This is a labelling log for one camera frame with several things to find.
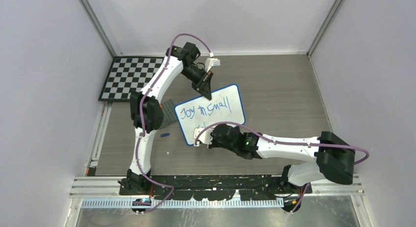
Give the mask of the blue framed whiteboard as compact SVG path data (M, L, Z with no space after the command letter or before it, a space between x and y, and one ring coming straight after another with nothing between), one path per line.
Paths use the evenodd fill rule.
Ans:
M208 100L199 96L174 106L185 143L192 146L197 128L205 128L217 122L246 122L239 86L231 84L211 93Z

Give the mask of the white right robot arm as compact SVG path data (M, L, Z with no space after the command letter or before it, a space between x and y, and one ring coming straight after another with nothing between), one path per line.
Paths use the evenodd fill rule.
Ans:
M350 185L353 182L355 151L329 131L318 137L283 138L241 132L238 126L219 124L199 138L209 148L224 148L244 159L286 158L302 162L286 165L280 187L287 193L312 181L327 179Z

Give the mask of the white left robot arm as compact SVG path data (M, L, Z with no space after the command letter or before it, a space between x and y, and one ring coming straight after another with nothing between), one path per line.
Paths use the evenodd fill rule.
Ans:
M135 127L133 159L127 171L126 181L132 189L144 195L150 190L150 181L145 178L151 170L150 156L156 131L161 127L164 114L160 102L167 89L181 74L191 81L191 87L210 100L211 68L220 65L220 60L209 53L202 68L195 62L200 51L195 44L187 42L183 47L171 46L166 51L161 67L149 83L139 92L130 95L130 115Z

